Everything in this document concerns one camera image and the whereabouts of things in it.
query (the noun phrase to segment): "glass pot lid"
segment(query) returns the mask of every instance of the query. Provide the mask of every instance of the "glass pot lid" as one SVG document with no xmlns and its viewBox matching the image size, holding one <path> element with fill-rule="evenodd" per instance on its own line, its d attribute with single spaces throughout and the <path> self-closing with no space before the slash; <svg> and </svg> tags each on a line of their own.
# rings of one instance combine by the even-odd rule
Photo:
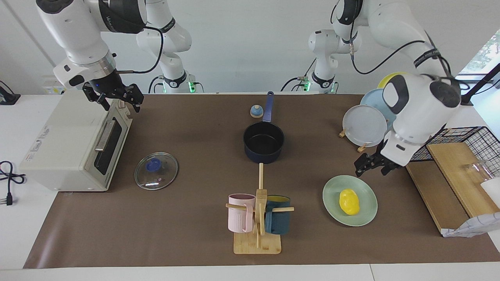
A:
<svg viewBox="0 0 500 281">
<path fill-rule="evenodd" d="M 155 191 L 171 184 L 179 171 L 176 158 L 166 152 L 144 157 L 135 168 L 135 183 L 145 190 Z"/>
</svg>

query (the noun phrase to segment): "window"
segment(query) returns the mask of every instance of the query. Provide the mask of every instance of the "window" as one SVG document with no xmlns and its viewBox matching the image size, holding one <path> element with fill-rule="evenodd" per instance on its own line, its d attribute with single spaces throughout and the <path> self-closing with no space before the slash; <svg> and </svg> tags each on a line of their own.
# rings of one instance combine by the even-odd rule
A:
<svg viewBox="0 0 500 281">
<path fill-rule="evenodd" d="M 500 63 L 500 29 L 460 72 L 461 75 L 485 75 Z"/>
</svg>

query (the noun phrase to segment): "mug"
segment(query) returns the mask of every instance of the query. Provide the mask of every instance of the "mug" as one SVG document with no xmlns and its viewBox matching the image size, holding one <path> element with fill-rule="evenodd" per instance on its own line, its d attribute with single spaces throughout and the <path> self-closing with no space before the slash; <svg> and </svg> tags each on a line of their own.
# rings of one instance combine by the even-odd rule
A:
<svg viewBox="0 0 500 281">
<path fill-rule="evenodd" d="M 290 207 L 290 198 L 281 195 L 267 196 L 265 205 L 265 232 L 283 235 L 290 230 L 290 212 L 273 212 L 273 208 Z"/>
<path fill-rule="evenodd" d="M 235 193 L 229 195 L 229 204 L 245 206 L 245 210 L 228 209 L 227 228 L 234 233 L 249 233 L 254 230 L 255 195 Z"/>
</svg>

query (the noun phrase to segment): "green plate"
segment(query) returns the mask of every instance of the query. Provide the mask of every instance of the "green plate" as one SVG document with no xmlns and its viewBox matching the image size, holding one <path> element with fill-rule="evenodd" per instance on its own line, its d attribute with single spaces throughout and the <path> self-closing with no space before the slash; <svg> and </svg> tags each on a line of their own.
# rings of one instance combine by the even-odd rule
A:
<svg viewBox="0 0 500 281">
<path fill-rule="evenodd" d="M 359 198 L 359 213 L 346 214 L 339 205 L 340 193 L 352 189 Z M 361 179 L 351 175 L 338 175 L 330 179 L 323 188 L 323 203 L 330 215 L 350 227 L 361 227 L 371 222 L 379 208 L 373 190 Z"/>
</svg>

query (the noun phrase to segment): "green light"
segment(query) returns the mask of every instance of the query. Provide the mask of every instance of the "green light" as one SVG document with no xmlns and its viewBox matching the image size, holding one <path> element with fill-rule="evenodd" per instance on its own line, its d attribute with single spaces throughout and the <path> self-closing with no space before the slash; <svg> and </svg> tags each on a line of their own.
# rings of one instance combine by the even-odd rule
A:
<svg viewBox="0 0 500 281">
<path fill-rule="evenodd" d="M 192 82 L 189 82 L 189 89 L 190 89 L 191 93 L 196 92 L 196 87 Z"/>
</svg>

